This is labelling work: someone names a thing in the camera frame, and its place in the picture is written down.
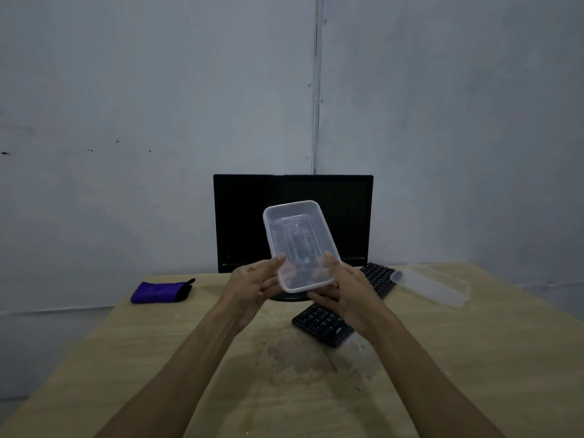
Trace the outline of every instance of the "person's right hand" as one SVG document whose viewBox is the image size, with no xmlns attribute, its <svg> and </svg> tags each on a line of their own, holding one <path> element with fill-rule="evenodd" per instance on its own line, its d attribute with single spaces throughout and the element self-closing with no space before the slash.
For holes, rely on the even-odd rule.
<svg viewBox="0 0 584 438">
<path fill-rule="evenodd" d="M 325 252 L 324 265 L 339 287 L 326 286 L 309 291 L 310 299 L 337 313 L 362 337 L 371 341 L 387 316 L 394 316 L 375 293 L 367 277 L 359 269 L 340 263 Z"/>
</svg>

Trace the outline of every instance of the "person's left hand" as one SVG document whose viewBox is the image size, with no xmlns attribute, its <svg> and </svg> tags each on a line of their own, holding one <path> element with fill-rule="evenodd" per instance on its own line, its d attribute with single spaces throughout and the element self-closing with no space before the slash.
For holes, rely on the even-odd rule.
<svg viewBox="0 0 584 438">
<path fill-rule="evenodd" d="M 286 256 L 281 253 L 271 260 L 238 267 L 231 274 L 219 303 L 235 312 L 239 332 L 252 321 L 264 301 L 282 292 L 276 274 L 284 261 Z"/>
</svg>

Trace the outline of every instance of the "forearm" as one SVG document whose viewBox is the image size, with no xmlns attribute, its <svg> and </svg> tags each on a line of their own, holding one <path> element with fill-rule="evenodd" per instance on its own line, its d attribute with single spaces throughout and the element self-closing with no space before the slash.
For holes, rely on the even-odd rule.
<svg viewBox="0 0 584 438">
<path fill-rule="evenodd" d="M 236 334 L 229 309 L 215 305 L 170 361 L 121 408 L 96 438 L 182 437 Z"/>
<path fill-rule="evenodd" d="M 421 438 L 504 436 L 391 312 L 372 344 Z"/>
</svg>

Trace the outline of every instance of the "monitor stand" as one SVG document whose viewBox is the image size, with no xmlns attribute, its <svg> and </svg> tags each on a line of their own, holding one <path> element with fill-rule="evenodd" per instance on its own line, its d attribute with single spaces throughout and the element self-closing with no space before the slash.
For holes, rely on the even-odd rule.
<svg viewBox="0 0 584 438">
<path fill-rule="evenodd" d="M 284 302 L 298 302 L 298 301 L 308 301 L 310 298 L 307 297 L 306 291 L 298 292 L 296 294 L 289 294 L 288 292 L 280 292 L 279 294 L 270 298 L 274 301 L 284 301 Z"/>
</svg>

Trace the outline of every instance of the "hand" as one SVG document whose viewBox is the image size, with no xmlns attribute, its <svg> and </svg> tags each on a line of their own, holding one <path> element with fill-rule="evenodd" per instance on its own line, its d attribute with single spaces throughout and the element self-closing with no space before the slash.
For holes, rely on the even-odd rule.
<svg viewBox="0 0 584 438">
<path fill-rule="evenodd" d="M 308 292 L 310 299 L 337 313 L 361 336 L 371 341 L 376 327 L 387 316 L 394 316 L 375 293 L 363 272 L 340 263 L 325 252 L 324 265 L 338 287 L 326 286 Z"/>
<path fill-rule="evenodd" d="M 286 256 L 281 253 L 271 260 L 262 260 L 252 265 L 238 267 L 231 274 L 218 304 L 225 305 L 234 311 L 238 332 L 252 321 L 264 301 L 282 292 L 277 284 L 276 274 L 284 261 L 286 261 Z"/>
</svg>

